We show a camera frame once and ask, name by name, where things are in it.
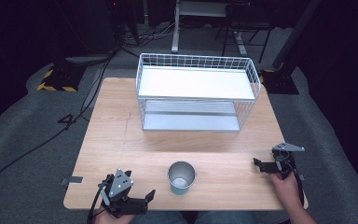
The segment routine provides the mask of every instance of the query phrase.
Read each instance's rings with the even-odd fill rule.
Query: metal cup
[[[177,161],[170,166],[168,179],[174,194],[186,194],[196,180],[196,170],[186,161]]]

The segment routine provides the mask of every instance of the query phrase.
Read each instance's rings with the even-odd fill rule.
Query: desk
[[[215,2],[193,2],[176,0],[175,8],[175,28],[172,40],[172,53],[177,53],[179,50],[179,17],[180,15],[187,16],[206,16],[206,17],[225,17],[226,5],[228,3]],[[241,39],[241,32],[235,34],[235,40],[238,49],[242,56],[247,56],[246,48]]]
[[[276,210],[282,209],[269,177],[258,171],[253,157],[272,161],[271,148],[283,141],[266,91],[239,133],[143,131],[135,79],[103,81],[64,205],[90,209],[97,185],[117,168],[132,170],[132,198],[156,190],[151,210]],[[167,178],[175,161],[188,161],[197,179],[182,196],[171,192]]]

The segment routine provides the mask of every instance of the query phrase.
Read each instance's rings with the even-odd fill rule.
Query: chair
[[[269,16],[263,6],[251,2],[231,3],[230,5],[227,5],[225,21],[223,22],[216,37],[214,38],[215,40],[219,36],[223,27],[226,27],[226,34],[225,42],[223,44],[222,57],[225,55],[228,31],[235,32],[237,35],[240,35],[241,32],[254,32],[246,45],[263,46],[260,58],[258,60],[258,62],[261,63],[264,51],[266,49],[266,45],[269,41],[269,35],[273,28],[271,22],[269,21]],[[264,44],[249,43],[253,40],[253,38],[258,34],[259,31],[268,31]]]

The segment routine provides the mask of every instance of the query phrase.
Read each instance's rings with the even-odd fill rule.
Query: white wire basket
[[[143,53],[136,74],[143,130],[239,132],[260,88],[249,58]]]

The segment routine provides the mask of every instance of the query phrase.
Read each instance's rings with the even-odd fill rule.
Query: yellow and black tape
[[[73,70],[71,71],[72,78],[62,78],[62,74],[54,70],[54,66],[51,66],[37,89],[39,91],[78,91],[78,84],[83,72],[84,69]]]
[[[276,71],[274,70],[270,70],[270,69],[265,69],[265,70],[261,70],[260,72],[258,72],[258,78],[260,79],[260,83],[264,85],[264,77],[263,77],[263,74],[266,74],[266,73],[274,73]]]

